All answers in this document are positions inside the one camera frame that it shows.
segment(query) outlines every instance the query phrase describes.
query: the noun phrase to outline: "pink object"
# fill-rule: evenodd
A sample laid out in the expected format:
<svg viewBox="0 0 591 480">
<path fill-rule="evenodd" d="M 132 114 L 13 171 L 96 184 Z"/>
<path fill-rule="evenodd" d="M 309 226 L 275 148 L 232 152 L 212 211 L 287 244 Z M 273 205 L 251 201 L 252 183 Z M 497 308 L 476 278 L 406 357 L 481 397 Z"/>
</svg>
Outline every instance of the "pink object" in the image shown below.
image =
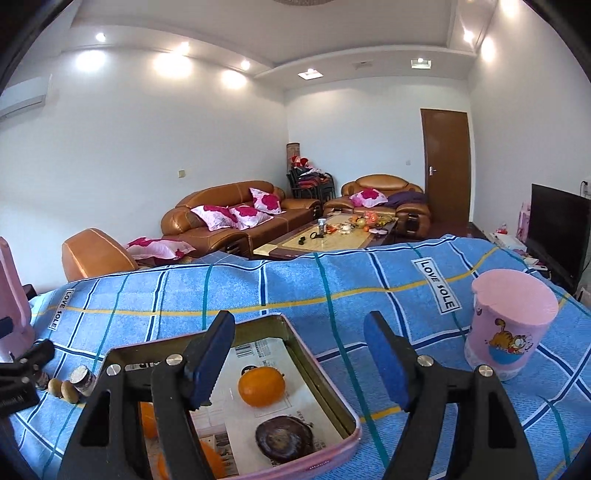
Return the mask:
<svg viewBox="0 0 591 480">
<path fill-rule="evenodd" d="M 490 365 L 501 380 L 519 373 L 558 313 L 541 280 L 517 270 L 489 270 L 472 282 L 474 317 L 464 346 L 472 368 Z"/>
<path fill-rule="evenodd" d="M 258 211 L 270 213 L 271 215 L 279 215 L 281 213 L 281 200 L 277 195 L 253 188 L 251 188 L 251 195 L 254 200 L 254 206 Z"/>
<path fill-rule="evenodd" d="M 519 212 L 519 222 L 517 224 L 517 238 L 525 243 L 527 240 L 527 233 L 530 230 L 530 203 L 522 203 L 521 211 Z"/>
<path fill-rule="evenodd" d="M 12 333 L 0 338 L 0 361 L 12 362 L 30 349 L 35 340 L 31 307 L 18 278 L 8 243 L 0 236 L 0 320 L 12 319 Z"/>
<path fill-rule="evenodd" d="M 135 260 L 145 258 L 161 258 L 163 260 L 180 260 L 195 249 L 182 240 L 136 238 L 127 245 L 128 253 Z"/>
<path fill-rule="evenodd" d="M 238 220 L 228 207 L 200 205 L 191 211 L 205 222 L 210 232 L 221 228 L 238 228 Z"/>
<path fill-rule="evenodd" d="M 230 208 L 230 213 L 238 219 L 238 229 L 246 230 L 262 223 L 273 220 L 271 215 L 264 212 L 259 212 L 254 207 L 248 205 L 240 205 L 238 207 Z"/>
<path fill-rule="evenodd" d="M 375 189 L 365 189 L 349 197 L 353 206 L 371 208 L 376 205 L 383 205 L 388 201 L 386 195 Z"/>
</svg>

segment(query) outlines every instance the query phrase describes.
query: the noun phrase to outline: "dark floor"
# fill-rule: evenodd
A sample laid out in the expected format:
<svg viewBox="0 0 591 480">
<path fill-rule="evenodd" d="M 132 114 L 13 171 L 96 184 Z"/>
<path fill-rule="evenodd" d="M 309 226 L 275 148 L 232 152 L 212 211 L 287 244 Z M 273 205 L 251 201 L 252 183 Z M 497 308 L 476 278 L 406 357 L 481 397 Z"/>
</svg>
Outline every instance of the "dark floor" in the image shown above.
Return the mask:
<svg viewBox="0 0 591 480">
<path fill-rule="evenodd" d="M 430 238 L 441 238 L 446 233 L 450 233 L 456 236 L 465 236 L 468 238 L 482 238 L 487 240 L 484 233 L 482 233 L 476 225 L 468 223 L 467 225 L 458 225 L 454 223 L 446 222 L 434 222 L 431 224 L 431 228 L 427 234 L 426 239 Z M 398 237 L 397 243 L 408 242 L 407 238 Z"/>
</svg>

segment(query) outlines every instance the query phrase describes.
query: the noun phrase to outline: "tangerine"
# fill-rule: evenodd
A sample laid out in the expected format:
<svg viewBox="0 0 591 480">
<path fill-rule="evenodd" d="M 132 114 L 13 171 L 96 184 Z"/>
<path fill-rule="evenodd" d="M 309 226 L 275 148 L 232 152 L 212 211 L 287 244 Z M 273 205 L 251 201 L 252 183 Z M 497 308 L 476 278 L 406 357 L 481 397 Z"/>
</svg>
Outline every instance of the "tangerine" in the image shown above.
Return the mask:
<svg viewBox="0 0 591 480">
<path fill-rule="evenodd" d="M 154 414 L 154 406 L 151 403 L 139 402 L 139 409 L 142 414 L 142 427 L 144 429 L 144 437 L 155 439 L 158 436 L 158 429 L 156 427 L 156 415 Z"/>
<path fill-rule="evenodd" d="M 257 367 L 240 377 L 238 393 L 251 407 L 266 407 L 283 397 L 285 379 L 276 368 Z"/>
<path fill-rule="evenodd" d="M 216 478 L 224 478 L 226 476 L 226 467 L 223 464 L 222 457 L 219 453 L 217 453 L 213 448 L 209 446 L 209 444 L 205 442 L 201 443 L 201 449 L 205 454 L 205 458 L 209 464 L 209 468 L 212 469 L 213 476 Z M 158 473 L 162 480 L 170 480 L 170 475 L 168 474 L 168 468 L 166 467 L 166 461 L 164 460 L 164 455 L 160 453 L 158 455 Z"/>
</svg>

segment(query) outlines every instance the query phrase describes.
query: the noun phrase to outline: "cartoon cat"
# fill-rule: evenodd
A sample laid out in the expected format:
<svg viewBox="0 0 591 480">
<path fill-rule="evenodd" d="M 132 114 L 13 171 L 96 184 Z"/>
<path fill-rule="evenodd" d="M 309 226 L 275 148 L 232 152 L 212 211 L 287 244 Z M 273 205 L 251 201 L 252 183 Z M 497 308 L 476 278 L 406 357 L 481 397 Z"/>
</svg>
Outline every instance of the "cartoon cat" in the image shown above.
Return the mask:
<svg viewBox="0 0 591 480">
<path fill-rule="evenodd" d="M 513 335 L 505 330 L 506 324 L 503 319 L 496 319 L 495 325 L 500 326 L 501 331 L 495 334 L 489 345 L 517 355 L 525 353 L 522 351 L 527 344 L 525 335 Z"/>
</svg>

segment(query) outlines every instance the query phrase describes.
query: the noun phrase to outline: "air conditioner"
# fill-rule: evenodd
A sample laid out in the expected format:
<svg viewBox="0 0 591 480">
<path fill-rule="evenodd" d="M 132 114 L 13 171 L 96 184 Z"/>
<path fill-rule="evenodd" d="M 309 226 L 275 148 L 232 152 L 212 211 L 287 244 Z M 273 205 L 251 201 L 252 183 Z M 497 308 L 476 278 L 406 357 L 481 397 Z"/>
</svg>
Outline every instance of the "air conditioner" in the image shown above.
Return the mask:
<svg viewBox="0 0 591 480">
<path fill-rule="evenodd" d="M 9 116 L 45 105 L 51 75 L 17 83 L 0 95 L 0 121 Z"/>
</svg>

